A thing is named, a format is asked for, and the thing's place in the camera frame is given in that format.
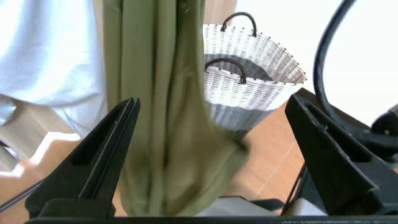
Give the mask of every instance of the basket handle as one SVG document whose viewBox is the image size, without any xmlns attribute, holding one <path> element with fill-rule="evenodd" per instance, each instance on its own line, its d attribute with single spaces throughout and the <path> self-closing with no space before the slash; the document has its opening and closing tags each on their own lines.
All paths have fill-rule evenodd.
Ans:
<svg viewBox="0 0 398 224">
<path fill-rule="evenodd" d="M 234 64 L 234 65 L 238 66 L 239 69 L 242 71 L 241 84 L 246 84 L 246 71 L 243 68 L 243 66 L 235 59 L 231 59 L 231 58 L 216 58 L 216 59 L 210 60 L 209 62 L 207 62 L 205 64 L 205 71 L 207 70 L 207 68 L 210 65 L 212 65 L 214 63 L 217 63 L 217 62 L 228 62 L 228 63 L 231 63 L 231 64 Z"/>
<path fill-rule="evenodd" d="M 227 23 L 230 19 L 234 18 L 235 16 L 247 16 L 247 17 L 251 20 L 251 24 L 253 25 L 253 34 L 252 34 L 252 36 L 253 36 L 253 37 L 257 37 L 257 25 L 256 25 L 256 22 L 254 22 L 253 17 L 252 17 L 249 13 L 247 13 L 247 12 L 235 12 L 234 14 L 228 16 L 228 17 L 224 20 L 223 26 L 221 27 L 221 30 L 220 30 L 220 31 L 222 31 L 222 32 L 225 31 L 225 29 L 226 29 L 226 23 Z"/>
</svg>

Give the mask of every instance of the woven basket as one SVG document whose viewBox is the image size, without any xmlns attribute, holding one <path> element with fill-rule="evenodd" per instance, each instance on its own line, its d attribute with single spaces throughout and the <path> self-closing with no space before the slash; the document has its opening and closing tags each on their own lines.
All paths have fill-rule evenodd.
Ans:
<svg viewBox="0 0 398 224">
<path fill-rule="evenodd" d="M 253 29 L 226 23 L 247 16 Z M 305 73 L 286 49 L 257 31 L 246 12 L 230 15 L 222 26 L 203 26 L 205 100 L 222 128 L 245 135 L 303 87 Z"/>
</svg>

